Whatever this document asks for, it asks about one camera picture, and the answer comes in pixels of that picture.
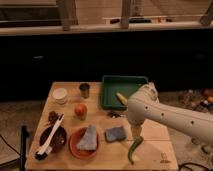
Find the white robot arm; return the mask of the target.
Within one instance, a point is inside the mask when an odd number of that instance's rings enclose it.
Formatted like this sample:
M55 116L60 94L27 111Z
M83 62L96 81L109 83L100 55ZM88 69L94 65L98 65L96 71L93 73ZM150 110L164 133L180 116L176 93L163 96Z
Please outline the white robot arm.
M133 127L141 127L149 119L213 145L213 116L160 103L153 82L128 98L126 118Z

